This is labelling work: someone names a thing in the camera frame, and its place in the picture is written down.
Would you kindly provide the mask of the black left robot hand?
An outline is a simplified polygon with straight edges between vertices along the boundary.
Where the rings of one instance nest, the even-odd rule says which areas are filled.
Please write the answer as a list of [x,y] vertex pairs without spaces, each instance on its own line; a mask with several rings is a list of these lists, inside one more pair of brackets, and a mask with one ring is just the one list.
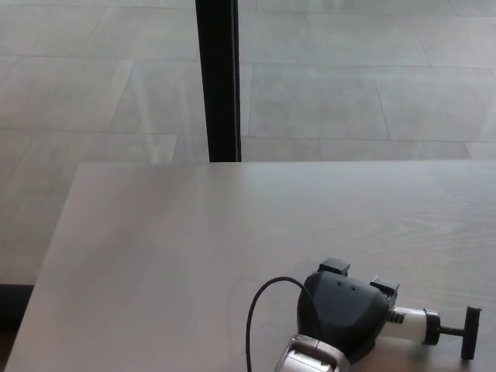
[[298,333],[327,343],[350,363],[375,346],[395,305],[399,284],[378,277],[363,282],[348,276],[350,264],[329,258],[304,283],[298,298]]

